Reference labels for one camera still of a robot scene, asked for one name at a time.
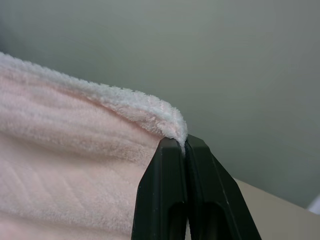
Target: fleece blanket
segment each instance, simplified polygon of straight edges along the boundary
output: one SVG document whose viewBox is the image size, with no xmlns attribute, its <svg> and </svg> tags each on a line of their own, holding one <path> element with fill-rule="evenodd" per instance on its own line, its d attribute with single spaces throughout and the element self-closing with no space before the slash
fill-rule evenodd
<svg viewBox="0 0 320 240">
<path fill-rule="evenodd" d="M 187 137 L 169 103 L 0 53 L 0 239 L 129 240 L 163 137 Z"/>
</svg>

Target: white wall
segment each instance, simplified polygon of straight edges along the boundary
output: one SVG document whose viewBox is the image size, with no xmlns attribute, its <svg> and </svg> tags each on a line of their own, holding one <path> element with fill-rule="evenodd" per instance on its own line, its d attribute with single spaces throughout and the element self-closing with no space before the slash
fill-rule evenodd
<svg viewBox="0 0 320 240">
<path fill-rule="evenodd" d="M 235 177 L 320 192 L 316 0 L 1 0 L 0 51 L 179 108 Z"/>
</svg>

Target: gray wall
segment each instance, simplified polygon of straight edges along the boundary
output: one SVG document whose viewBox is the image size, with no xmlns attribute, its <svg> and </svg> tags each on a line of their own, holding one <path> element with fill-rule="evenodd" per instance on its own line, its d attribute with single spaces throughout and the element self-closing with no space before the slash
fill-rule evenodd
<svg viewBox="0 0 320 240">
<path fill-rule="evenodd" d="M 156 95 L 234 176 L 320 192 L 317 0 L 1 0 L 0 51 Z"/>
</svg>

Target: fluffy fabric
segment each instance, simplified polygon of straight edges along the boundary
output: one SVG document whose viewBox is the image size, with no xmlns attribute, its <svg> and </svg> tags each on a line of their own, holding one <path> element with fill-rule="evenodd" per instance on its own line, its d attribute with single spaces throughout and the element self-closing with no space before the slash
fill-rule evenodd
<svg viewBox="0 0 320 240">
<path fill-rule="evenodd" d="M 0 53 L 0 239 L 130 239 L 163 137 L 187 137 L 169 103 Z"/>
</svg>

